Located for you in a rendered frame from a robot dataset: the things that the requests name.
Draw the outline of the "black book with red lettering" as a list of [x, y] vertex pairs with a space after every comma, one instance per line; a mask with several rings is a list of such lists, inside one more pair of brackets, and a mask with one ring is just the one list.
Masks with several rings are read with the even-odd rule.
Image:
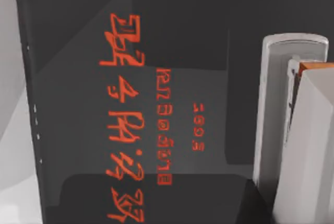
[[288, 64], [334, 0], [17, 0], [43, 224], [275, 224]]

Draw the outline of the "white stapler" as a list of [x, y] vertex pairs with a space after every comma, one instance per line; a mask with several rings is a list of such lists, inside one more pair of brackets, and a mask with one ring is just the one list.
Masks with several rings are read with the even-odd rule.
[[334, 224], [334, 62], [311, 33], [263, 39], [253, 181], [275, 224]]

